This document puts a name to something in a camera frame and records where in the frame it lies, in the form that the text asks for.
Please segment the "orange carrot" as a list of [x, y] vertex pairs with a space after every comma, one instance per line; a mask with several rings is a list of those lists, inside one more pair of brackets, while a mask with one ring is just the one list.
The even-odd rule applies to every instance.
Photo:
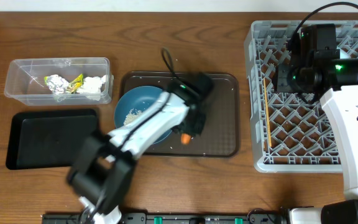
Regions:
[[182, 133], [181, 134], [181, 143], [183, 145], [188, 145], [190, 143], [190, 141], [192, 140], [192, 136], [187, 134], [187, 133]]

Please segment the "wooden chopstick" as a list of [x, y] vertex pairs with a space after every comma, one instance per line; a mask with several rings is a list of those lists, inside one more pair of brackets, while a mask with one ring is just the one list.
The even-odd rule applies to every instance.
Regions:
[[264, 103], [265, 103], [265, 117], [267, 123], [267, 137], [268, 137], [268, 146], [272, 147], [272, 137], [271, 137], [271, 130], [270, 130], [270, 115], [269, 115], [269, 100], [267, 94], [267, 85], [266, 79], [262, 80], [263, 87], [264, 87]]

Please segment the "dark blue plate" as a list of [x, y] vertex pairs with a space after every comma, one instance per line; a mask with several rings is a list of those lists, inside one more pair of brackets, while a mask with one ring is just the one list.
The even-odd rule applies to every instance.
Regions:
[[[140, 86], [125, 93], [114, 112], [115, 130], [111, 131], [110, 142], [119, 147], [129, 142], [137, 131], [146, 130], [154, 143], [164, 140], [172, 131], [169, 128], [155, 128], [153, 122], [162, 112], [172, 95], [155, 86]], [[133, 122], [124, 125], [126, 115], [131, 109], [143, 111]]]

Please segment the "pile of white rice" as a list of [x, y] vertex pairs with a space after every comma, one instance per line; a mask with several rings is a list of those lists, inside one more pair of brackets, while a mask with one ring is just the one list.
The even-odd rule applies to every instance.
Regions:
[[127, 125], [127, 124], [133, 122], [133, 121], [136, 120], [142, 113], [143, 113], [143, 111], [141, 111], [141, 110], [137, 110], [137, 109], [135, 109], [135, 108], [131, 109], [131, 110], [129, 111], [129, 113], [126, 115], [123, 124], [124, 124], [124, 125]]

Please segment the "yellow green snack wrapper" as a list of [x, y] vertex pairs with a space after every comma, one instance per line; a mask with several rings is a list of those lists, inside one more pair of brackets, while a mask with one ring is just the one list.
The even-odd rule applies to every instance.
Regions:
[[71, 81], [67, 88], [67, 93], [74, 93], [79, 87], [83, 85], [83, 74], [80, 74], [78, 77], [76, 77], [73, 81]]

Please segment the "aluminium foil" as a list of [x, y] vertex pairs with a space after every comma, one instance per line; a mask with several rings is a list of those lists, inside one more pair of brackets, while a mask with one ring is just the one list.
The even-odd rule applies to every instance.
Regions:
[[69, 85], [66, 79], [57, 74], [44, 77], [44, 82], [54, 95], [65, 94]]

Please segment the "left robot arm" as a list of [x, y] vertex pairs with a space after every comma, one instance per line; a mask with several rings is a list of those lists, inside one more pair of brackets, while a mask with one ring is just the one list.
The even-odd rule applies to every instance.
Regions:
[[84, 205], [77, 223], [118, 223], [119, 204], [143, 153], [169, 130], [180, 134], [182, 144], [202, 133], [206, 122], [204, 101], [213, 89], [212, 79], [203, 72], [180, 78], [169, 50], [162, 48], [161, 56], [173, 80], [157, 101], [127, 125], [106, 135], [93, 132], [74, 160], [67, 183]]

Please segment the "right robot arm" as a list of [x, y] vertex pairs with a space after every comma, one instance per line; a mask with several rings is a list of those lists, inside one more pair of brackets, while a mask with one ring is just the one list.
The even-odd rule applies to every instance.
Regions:
[[291, 208], [281, 223], [358, 223], [358, 59], [341, 58], [334, 24], [299, 23], [288, 41], [290, 64], [277, 66], [277, 93], [314, 95], [327, 116], [342, 166], [344, 201]]

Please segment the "grey dishwasher rack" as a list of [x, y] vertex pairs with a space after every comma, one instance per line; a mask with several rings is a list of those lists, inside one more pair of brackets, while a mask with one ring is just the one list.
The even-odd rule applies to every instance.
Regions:
[[[329, 121], [312, 94], [275, 93], [277, 65], [295, 65], [287, 43], [300, 21], [254, 21], [244, 41], [250, 88], [254, 167], [264, 173], [340, 173], [339, 153]], [[272, 147], [265, 117], [266, 79]]]

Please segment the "dark brown serving tray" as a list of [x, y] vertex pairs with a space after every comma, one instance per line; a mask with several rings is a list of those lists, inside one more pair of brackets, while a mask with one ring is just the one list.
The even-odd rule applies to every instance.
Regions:
[[[239, 85], [229, 73], [210, 73], [214, 88], [206, 99], [206, 123], [201, 135], [182, 145], [180, 135], [171, 132], [145, 152], [153, 156], [231, 157], [240, 145]], [[136, 71], [127, 73], [121, 82], [119, 99], [140, 86], [167, 87], [173, 77], [169, 72]]]

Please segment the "white crumpled tissue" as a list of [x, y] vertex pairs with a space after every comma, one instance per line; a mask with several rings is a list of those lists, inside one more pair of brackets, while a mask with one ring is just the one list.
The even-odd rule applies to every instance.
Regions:
[[107, 75], [102, 77], [86, 77], [76, 93], [85, 95], [88, 99], [99, 101], [101, 99], [101, 89], [106, 83]]

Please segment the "black bin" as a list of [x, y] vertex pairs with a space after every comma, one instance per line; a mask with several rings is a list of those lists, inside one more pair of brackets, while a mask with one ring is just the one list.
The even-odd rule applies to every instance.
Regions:
[[98, 126], [93, 109], [17, 113], [12, 117], [6, 167], [20, 170], [70, 166], [84, 139]]

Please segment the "clear plastic bin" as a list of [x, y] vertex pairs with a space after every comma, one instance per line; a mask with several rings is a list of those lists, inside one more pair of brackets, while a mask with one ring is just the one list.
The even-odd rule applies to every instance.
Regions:
[[[54, 74], [69, 83], [80, 74], [83, 74], [83, 79], [108, 77], [101, 89], [101, 99], [96, 101], [76, 92], [54, 95], [44, 82], [44, 77]], [[105, 57], [16, 59], [9, 65], [4, 94], [28, 106], [108, 104], [112, 98], [113, 82], [110, 62]]]

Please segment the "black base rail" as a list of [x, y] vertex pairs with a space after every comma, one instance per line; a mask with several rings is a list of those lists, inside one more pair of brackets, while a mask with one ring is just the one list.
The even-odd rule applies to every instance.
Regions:
[[[288, 210], [279, 212], [254, 208], [245, 214], [182, 214], [149, 213], [141, 210], [122, 213], [118, 224], [289, 224]], [[77, 223], [114, 223], [88, 221], [90, 213], [47, 213], [41, 216], [42, 224], [77, 224]]]

